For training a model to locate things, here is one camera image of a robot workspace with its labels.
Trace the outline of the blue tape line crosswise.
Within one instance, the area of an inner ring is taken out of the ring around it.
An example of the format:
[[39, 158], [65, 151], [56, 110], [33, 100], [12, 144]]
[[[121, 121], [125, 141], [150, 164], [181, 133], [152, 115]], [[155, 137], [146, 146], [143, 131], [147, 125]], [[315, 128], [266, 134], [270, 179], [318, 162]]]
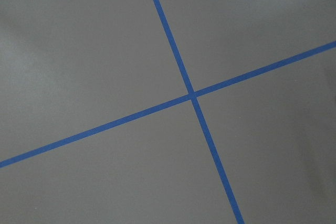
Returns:
[[[277, 62], [269, 64], [267, 66], [255, 69], [253, 71], [241, 74], [239, 76], [230, 78], [228, 80], [219, 82], [219, 83], [211, 85], [209, 87], [200, 89], [200, 90], [195, 92], [195, 96], [197, 98], [201, 97], [203, 95], [206, 95], [206, 94], [215, 92], [217, 90], [232, 86], [236, 83], [254, 78], [254, 77], [262, 75], [266, 72], [270, 72], [270, 71], [273, 71], [275, 69], [287, 66], [287, 65], [292, 64], [294, 62], [297, 62], [297, 61], [306, 59], [308, 57], [320, 54], [322, 52], [328, 51], [328, 50], [333, 49], [333, 48], [335, 48], [335, 41], [327, 43], [327, 44], [322, 45], [322, 46], [319, 46], [317, 48], [310, 49], [310, 50], [302, 52], [300, 54], [291, 56], [289, 58], [277, 61]], [[175, 105], [184, 103], [184, 102], [189, 101], [189, 100], [191, 100], [191, 96], [190, 95], [184, 95], [182, 97], [178, 97], [178, 98], [175, 98], [173, 100], [161, 103], [159, 105], [155, 105], [153, 107], [147, 108], [147, 109], [139, 111], [137, 113], [133, 113], [133, 114], [130, 114], [128, 116], [122, 117], [122, 118], [114, 120], [112, 122], [109, 122], [109, 123], [106, 123], [106, 124], [103, 124], [103, 125], [99, 125], [97, 127], [86, 130], [84, 132], [80, 132], [80, 133], [75, 134], [73, 136], [69, 136], [69, 137], [64, 138], [62, 140], [52, 142], [52, 143], [47, 144], [45, 146], [36, 148], [36, 149], [28, 151], [26, 153], [22, 153], [22, 154], [19, 154], [17, 156], [14, 156], [14, 157], [11, 157], [9, 159], [1, 161], [1, 168], [12, 165], [12, 164], [15, 164], [15, 163], [18, 163], [18, 162], [21, 162], [25, 159], [40, 155], [42, 153], [54, 150], [54, 149], [59, 148], [61, 146], [65, 146], [65, 145], [68, 145], [70, 143], [79, 141], [81, 139], [84, 139], [86, 137], [98, 134], [100, 132], [112, 129], [112, 128], [117, 127], [119, 125], [126, 124], [128, 122], [137, 120], [137, 119], [145, 117], [147, 115], [165, 110], [167, 108], [173, 107]]]

